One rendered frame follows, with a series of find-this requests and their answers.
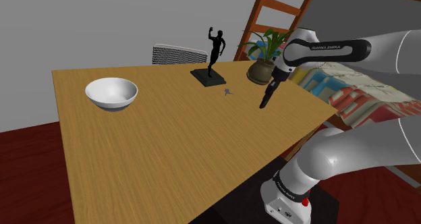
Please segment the wooden table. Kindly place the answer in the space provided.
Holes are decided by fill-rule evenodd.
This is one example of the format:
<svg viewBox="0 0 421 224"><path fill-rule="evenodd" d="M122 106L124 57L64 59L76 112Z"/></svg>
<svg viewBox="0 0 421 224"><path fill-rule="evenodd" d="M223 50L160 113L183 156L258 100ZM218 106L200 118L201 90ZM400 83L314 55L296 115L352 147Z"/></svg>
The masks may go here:
<svg viewBox="0 0 421 224"><path fill-rule="evenodd" d="M261 108L249 67L216 63L226 83L212 87L192 64L53 71L75 223L188 224L335 113L290 81ZM100 78L138 94L105 111L85 94Z"/></svg>

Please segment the black dancer figure on base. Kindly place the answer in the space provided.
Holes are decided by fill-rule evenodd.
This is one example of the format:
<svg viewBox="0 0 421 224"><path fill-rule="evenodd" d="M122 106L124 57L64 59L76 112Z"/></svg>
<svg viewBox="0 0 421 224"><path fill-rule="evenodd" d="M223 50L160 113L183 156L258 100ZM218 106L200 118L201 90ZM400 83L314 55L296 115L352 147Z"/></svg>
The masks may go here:
<svg viewBox="0 0 421 224"><path fill-rule="evenodd" d="M224 77L213 69L213 65L217 62L217 59L225 50L226 42L223 38L222 30L218 30L216 36L211 35L212 31L213 27L210 27L208 30L208 38L212 40L213 48L210 52L210 62L208 67L206 69L194 69L190 72L205 87L217 86L226 83Z"/></svg>

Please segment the green plant in brown pot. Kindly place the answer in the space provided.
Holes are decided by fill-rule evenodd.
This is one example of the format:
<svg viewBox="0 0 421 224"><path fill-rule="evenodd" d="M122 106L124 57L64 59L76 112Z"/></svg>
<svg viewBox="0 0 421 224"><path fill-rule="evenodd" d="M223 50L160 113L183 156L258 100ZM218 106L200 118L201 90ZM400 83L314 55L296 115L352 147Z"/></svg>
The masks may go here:
<svg viewBox="0 0 421 224"><path fill-rule="evenodd" d="M262 44L256 42L240 43L240 46L251 45L247 52L247 56L250 56L258 49L262 53L261 57L257 57L256 61L249 67L246 75L250 81L255 84L265 85L271 80L271 74L274 70L275 64L272 58L280 56L281 52L278 51L279 47L285 42L286 38L293 33L293 30L280 33L269 28L263 36L257 32L251 31L260 38Z"/></svg>

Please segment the white bowl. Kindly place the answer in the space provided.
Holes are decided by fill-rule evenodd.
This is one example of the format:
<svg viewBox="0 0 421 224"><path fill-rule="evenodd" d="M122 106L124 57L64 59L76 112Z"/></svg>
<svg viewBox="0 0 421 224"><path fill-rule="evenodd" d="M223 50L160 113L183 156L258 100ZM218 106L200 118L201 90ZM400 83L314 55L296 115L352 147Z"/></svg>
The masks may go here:
<svg viewBox="0 0 421 224"><path fill-rule="evenodd" d="M115 112L124 110L134 101L138 87L124 78L100 78L85 87L85 94L97 107Z"/></svg>

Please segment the dark robot stand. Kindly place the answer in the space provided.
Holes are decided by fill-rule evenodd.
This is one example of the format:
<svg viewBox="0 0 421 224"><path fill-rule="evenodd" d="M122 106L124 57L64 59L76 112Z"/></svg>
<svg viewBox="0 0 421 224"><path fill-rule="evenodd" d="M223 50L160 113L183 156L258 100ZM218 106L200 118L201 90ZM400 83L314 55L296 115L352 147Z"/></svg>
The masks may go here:
<svg viewBox="0 0 421 224"><path fill-rule="evenodd" d="M260 187L287 161L277 157L188 224L280 224L264 209ZM311 224L337 224L339 201L319 186L310 192Z"/></svg>

